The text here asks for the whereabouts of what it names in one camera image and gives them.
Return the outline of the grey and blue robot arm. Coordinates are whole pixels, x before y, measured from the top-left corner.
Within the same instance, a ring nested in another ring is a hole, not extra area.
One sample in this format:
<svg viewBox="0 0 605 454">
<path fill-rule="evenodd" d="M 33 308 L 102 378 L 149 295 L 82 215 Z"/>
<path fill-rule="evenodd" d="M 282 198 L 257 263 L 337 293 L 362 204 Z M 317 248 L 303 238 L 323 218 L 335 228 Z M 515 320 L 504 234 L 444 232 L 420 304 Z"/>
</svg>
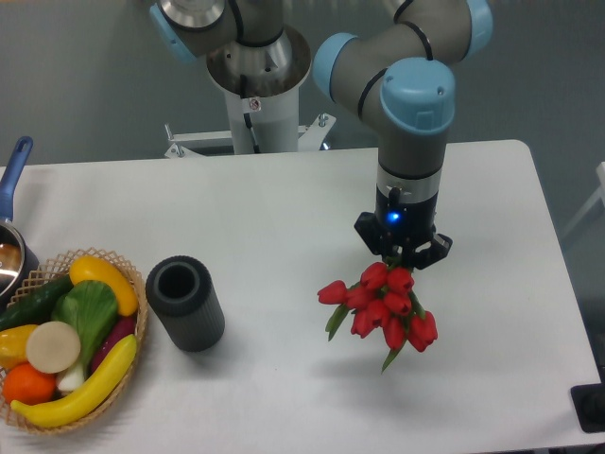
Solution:
<svg viewBox="0 0 605 454">
<path fill-rule="evenodd" d="M 378 137 L 376 202 L 355 230 L 389 262 L 425 269 L 452 240 L 434 217 L 455 116 L 451 67 L 493 34 L 485 1 L 393 1 L 392 25 L 363 40 L 338 33 L 312 51 L 280 1 L 157 1 L 149 14 L 180 60 L 205 59 L 223 92 L 238 154 L 300 148 L 299 89 L 307 78 Z"/>
</svg>

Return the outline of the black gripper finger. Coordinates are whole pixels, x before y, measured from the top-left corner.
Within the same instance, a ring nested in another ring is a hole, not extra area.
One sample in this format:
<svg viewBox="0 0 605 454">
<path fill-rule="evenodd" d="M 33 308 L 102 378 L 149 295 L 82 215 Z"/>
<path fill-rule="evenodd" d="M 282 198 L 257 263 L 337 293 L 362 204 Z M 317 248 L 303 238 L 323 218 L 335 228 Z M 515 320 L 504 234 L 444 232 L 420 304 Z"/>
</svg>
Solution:
<svg viewBox="0 0 605 454">
<path fill-rule="evenodd" d="M 391 234 L 380 225 L 374 213 L 362 212 L 354 223 L 354 229 L 373 255 L 382 258 L 396 255 Z"/>
<path fill-rule="evenodd" d="M 426 248 L 413 253 L 411 267 L 416 270 L 424 270 L 431 267 L 446 258 L 452 246 L 453 239 L 451 237 L 435 233 Z"/>
</svg>

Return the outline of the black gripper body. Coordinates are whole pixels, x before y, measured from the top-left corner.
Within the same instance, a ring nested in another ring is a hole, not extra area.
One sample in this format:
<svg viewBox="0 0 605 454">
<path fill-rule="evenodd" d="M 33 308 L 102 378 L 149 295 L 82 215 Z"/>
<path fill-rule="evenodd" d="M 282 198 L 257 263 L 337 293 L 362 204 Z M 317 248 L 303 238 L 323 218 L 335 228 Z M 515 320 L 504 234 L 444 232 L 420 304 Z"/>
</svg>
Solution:
<svg viewBox="0 0 605 454">
<path fill-rule="evenodd" d="M 378 244 L 387 246 L 421 246 L 435 233 L 434 218 L 438 194 L 431 198 L 407 203 L 389 198 L 389 192 L 376 187 L 374 215 L 379 231 Z"/>
</svg>

